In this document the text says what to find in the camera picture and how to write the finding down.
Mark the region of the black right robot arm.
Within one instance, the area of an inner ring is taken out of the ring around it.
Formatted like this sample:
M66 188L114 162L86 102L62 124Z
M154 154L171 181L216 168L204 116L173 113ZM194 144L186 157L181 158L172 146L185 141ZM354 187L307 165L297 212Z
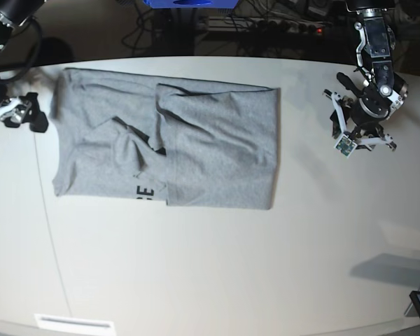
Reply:
M26 95L11 97L8 95L8 85L22 79L34 66L42 43L42 28L34 18L34 14L45 1L0 1L0 52L11 39L13 31L27 23L37 35L37 43L33 53L27 58L20 72L9 78L0 77L0 122L8 128L19 128L29 124L34 133L44 133L48 129L48 119L42 112L38 94L29 92Z

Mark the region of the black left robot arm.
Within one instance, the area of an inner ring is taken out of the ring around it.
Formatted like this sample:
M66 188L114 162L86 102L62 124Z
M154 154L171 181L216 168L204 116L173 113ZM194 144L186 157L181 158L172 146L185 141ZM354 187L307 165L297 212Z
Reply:
M394 1L346 2L346 9L356 14L356 71L363 76L363 86L357 87L350 77L339 72L337 80L355 97L329 90L323 94L334 108L330 116L334 148L347 158L357 150L373 151L377 145L392 151L397 148L381 125L403 106L408 95L407 82L393 68L396 38L384 17L394 7Z

